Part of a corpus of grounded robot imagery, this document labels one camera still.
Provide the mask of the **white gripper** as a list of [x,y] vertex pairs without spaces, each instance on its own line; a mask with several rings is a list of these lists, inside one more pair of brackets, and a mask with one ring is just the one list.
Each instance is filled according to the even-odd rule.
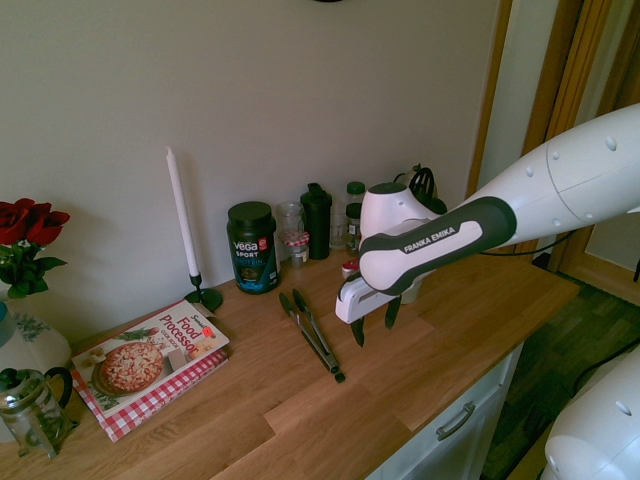
[[391,330],[397,319],[402,296],[387,295],[372,289],[361,276],[348,277],[340,287],[335,306],[336,316],[350,324],[356,344],[364,346],[364,318],[387,304],[385,327]]

